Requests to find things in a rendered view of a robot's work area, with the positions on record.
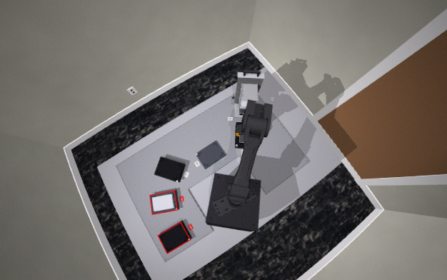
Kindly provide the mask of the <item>dark grey shelf rack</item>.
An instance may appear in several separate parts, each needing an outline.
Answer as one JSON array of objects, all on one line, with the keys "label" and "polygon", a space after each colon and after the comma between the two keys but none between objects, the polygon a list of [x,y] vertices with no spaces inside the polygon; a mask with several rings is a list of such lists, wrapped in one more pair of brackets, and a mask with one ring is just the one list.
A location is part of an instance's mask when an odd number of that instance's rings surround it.
[{"label": "dark grey shelf rack", "polygon": [[[236,85],[236,95],[234,101],[234,118],[243,118],[243,115],[239,115],[239,109],[241,108],[241,101],[258,101],[258,92],[261,88],[263,79],[248,79],[238,78]],[[240,97],[240,105],[239,105]]]}]

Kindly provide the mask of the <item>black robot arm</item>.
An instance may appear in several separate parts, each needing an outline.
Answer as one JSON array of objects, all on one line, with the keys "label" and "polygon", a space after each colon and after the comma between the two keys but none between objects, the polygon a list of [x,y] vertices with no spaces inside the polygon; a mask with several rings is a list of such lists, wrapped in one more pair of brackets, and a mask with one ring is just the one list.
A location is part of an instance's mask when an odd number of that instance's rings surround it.
[{"label": "black robot arm", "polygon": [[[226,192],[228,195],[213,202],[213,206],[219,217],[257,197],[256,192],[250,185],[251,171],[258,148],[260,147],[263,138],[268,136],[271,127],[272,108],[273,104],[257,104],[256,101],[249,99],[247,101],[246,109],[241,121],[241,132],[244,133],[244,145],[238,171],[233,177],[232,183],[228,183]],[[228,210],[225,211],[225,209]]]}]

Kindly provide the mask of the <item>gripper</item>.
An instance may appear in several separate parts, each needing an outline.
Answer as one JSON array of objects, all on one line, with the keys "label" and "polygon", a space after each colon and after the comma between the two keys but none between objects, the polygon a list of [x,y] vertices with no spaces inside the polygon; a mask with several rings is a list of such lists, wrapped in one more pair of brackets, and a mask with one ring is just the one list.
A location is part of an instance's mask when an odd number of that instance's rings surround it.
[{"label": "gripper", "polygon": [[241,132],[242,124],[236,125],[236,136],[244,135],[243,132]]}]

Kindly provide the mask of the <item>white microplate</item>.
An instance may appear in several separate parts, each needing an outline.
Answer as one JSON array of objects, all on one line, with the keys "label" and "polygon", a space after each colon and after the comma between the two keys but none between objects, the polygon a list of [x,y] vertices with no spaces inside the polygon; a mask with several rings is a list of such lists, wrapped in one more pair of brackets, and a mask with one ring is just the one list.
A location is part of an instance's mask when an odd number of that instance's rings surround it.
[{"label": "white microplate", "polygon": [[174,208],[173,194],[152,197],[154,211]]}]

